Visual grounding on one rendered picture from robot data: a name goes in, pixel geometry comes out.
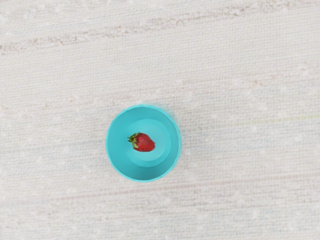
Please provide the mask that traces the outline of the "red strawberry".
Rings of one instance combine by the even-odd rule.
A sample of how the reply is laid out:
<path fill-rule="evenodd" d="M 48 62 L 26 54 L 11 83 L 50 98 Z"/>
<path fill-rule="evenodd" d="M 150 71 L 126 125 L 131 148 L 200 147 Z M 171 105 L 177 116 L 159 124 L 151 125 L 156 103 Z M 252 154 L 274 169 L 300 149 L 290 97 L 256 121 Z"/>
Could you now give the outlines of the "red strawberry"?
<path fill-rule="evenodd" d="M 155 142 L 145 133 L 137 132 L 128 137 L 134 150 L 138 152 L 151 152 L 155 149 Z"/>

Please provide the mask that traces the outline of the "teal bowl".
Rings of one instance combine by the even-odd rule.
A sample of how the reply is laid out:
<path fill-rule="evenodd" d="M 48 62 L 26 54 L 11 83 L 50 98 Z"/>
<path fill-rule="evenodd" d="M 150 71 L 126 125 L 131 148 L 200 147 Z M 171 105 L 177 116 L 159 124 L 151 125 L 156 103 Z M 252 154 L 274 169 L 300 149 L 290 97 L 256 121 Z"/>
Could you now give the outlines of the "teal bowl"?
<path fill-rule="evenodd" d="M 128 137 L 147 134 L 155 143 L 150 152 L 133 149 Z M 137 182 L 151 182 L 169 173 L 182 148 L 180 131 L 169 114 L 152 105 L 135 105 L 111 122 L 105 141 L 110 163 L 122 176 Z"/>

